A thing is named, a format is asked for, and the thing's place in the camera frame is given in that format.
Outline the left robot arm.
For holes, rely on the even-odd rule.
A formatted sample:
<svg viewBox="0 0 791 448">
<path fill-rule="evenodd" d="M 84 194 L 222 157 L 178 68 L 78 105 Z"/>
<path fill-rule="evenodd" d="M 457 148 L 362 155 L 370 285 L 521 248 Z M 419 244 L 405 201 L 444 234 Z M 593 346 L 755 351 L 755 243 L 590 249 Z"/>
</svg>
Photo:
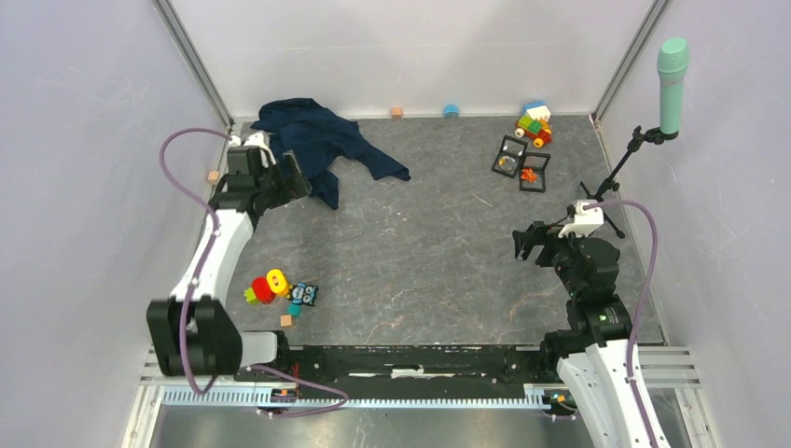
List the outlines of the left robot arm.
<svg viewBox="0 0 791 448">
<path fill-rule="evenodd" d="M 243 337 L 225 309 L 231 277 L 263 214 L 311 191 L 294 151 L 230 150 L 229 170 L 215 193 L 198 200 L 205 224 L 185 274 L 167 298 L 153 300 L 146 310 L 163 375 L 228 375 L 242 366 Z"/>
</svg>

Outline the round gold brooch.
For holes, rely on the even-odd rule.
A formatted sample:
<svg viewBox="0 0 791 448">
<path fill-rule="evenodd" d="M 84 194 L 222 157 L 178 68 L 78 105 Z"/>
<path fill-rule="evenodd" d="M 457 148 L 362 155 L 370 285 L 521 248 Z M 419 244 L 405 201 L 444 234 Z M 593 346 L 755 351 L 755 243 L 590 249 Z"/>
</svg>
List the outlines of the round gold brooch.
<svg viewBox="0 0 791 448">
<path fill-rule="evenodd" d="M 511 158 L 508 158 L 508 157 L 503 157 L 499 161 L 499 166 L 503 170 L 509 171 L 509 170 L 511 170 L 513 168 L 513 165 L 514 165 L 514 161 Z"/>
</svg>

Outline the navy blue t-shirt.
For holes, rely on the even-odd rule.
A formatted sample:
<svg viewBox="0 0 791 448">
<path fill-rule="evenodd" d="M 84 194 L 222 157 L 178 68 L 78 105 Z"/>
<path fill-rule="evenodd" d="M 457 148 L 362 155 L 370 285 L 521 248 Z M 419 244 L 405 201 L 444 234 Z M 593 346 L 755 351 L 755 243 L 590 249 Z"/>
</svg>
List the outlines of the navy blue t-shirt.
<svg viewBox="0 0 791 448">
<path fill-rule="evenodd" d="M 330 171 L 338 157 L 362 163 L 375 180 L 411 180 L 409 168 L 371 145 L 357 122 L 336 115 L 312 98 L 267 103 L 250 128 L 269 135 L 269 147 L 279 159 L 287 151 L 294 152 L 312 185 L 311 195 L 332 210 L 340 207 L 340 182 Z"/>
</svg>

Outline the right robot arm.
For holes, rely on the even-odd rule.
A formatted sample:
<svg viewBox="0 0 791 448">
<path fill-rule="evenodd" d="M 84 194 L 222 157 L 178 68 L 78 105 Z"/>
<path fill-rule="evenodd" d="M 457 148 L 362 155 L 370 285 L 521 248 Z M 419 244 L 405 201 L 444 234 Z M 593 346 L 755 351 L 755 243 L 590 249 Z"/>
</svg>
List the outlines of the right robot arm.
<svg viewBox="0 0 791 448">
<path fill-rule="evenodd" d="M 569 295 L 568 329 L 545 335 L 538 366 L 562 381 L 575 411 L 597 447 L 669 446 L 638 365 L 631 315 L 616 293 L 620 252 L 600 238 L 564 234 L 560 226 L 534 222 L 513 231 L 515 256 L 550 268 Z"/>
</svg>

